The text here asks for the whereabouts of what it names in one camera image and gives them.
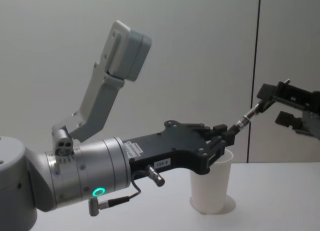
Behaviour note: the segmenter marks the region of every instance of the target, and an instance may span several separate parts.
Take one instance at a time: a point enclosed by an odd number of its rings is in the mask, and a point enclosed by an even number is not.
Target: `label sticker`
[[[125,151],[128,155],[128,158],[135,158],[135,157],[140,157],[141,154],[143,154],[143,150],[141,149],[141,147],[136,143],[132,143],[130,141],[126,142],[123,144],[125,147]]]
[[[157,162],[154,162],[153,166],[155,169],[159,169],[165,166],[170,166],[171,165],[171,158],[166,158]]]

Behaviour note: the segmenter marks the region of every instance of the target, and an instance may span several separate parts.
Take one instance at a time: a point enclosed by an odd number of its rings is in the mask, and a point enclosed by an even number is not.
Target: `green led ring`
[[[104,195],[106,192],[106,189],[104,187],[98,187],[92,192],[92,196],[99,197],[101,195]]]

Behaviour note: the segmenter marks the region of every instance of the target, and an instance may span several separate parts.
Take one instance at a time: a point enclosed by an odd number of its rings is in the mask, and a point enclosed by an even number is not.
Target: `white table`
[[[137,183],[142,194],[90,217],[86,201],[38,212],[32,231],[319,231],[320,163],[233,164],[228,195],[232,212],[202,215],[189,204],[189,171],[163,173],[166,184]],[[130,195],[132,187],[104,197]]]

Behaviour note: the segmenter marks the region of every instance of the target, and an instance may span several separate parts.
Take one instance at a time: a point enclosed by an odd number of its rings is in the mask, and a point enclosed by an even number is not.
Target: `white wall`
[[[291,79],[291,85],[320,90],[320,0],[261,0],[254,96],[263,83]],[[320,142],[275,124],[280,111],[302,113],[281,104],[256,118],[250,162],[320,161]]]
[[[149,35],[138,80],[91,140],[138,137],[166,120],[231,125],[250,106],[258,0],[0,0],[0,134],[51,149],[80,105],[113,21]],[[248,130],[232,150],[247,158]]]

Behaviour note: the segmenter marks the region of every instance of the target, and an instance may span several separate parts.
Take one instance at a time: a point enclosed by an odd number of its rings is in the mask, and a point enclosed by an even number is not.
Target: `gray bracket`
[[[52,127],[56,155],[69,155],[72,139],[83,142],[104,128],[118,91],[125,80],[137,79],[151,43],[122,22],[113,23],[79,110]]]

